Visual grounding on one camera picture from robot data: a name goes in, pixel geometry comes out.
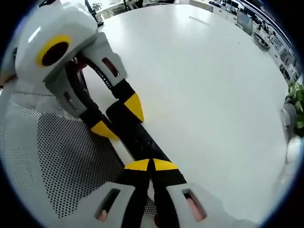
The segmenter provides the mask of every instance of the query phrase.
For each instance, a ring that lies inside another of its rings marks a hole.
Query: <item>black circular hole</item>
[[[50,66],[56,63],[67,51],[68,43],[60,42],[52,46],[43,56],[42,65]]]

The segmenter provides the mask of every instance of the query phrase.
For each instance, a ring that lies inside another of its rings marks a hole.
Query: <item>gray mesh fabric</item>
[[[0,159],[20,200],[44,226],[72,214],[82,197],[123,168],[107,139],[92,135],[42,84],[21,80],[0,96]],[[155,227],[155,214],[148,199],[142,227]]]

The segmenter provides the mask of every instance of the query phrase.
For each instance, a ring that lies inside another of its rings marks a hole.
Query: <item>yellow ring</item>
[[[37,58],[36,58],[36,63],[38,66],[40,67],[45,67],[42,64],[42,58],[43,56],[46,54],[46,52],[53,47],[54,45],[61,43],[61,42],[66,42],[68,44],[70,44],[71,42],[71,38],[67,35],[57,35],[55,37],[53,37],[51,40],[49,40],[44,46],[43,48],[39,51]]]

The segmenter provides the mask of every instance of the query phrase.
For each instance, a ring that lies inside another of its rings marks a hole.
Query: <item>white table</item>
[[[227,212],[260,222],[285,161],[280,109],[287,84],[271,57],[234,24],[190,5],[137,9],[100,28],[139,94],[149,134]],[[84,69],[100,109],[115,101]],[[130,162],[120,142],[113,142]]]

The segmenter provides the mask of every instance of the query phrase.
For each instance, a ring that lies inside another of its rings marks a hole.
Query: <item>desk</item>
[[[100,31],[140,96],[144,127],[186,180],[236,218],[260,222],[286,153],[280,109],[287,84],[271,57],[234,24],[190,5],[132,10]],[[84,75],[105,113],[114,97],[92,69]],[[123,162],[132,160],[112,143]]]

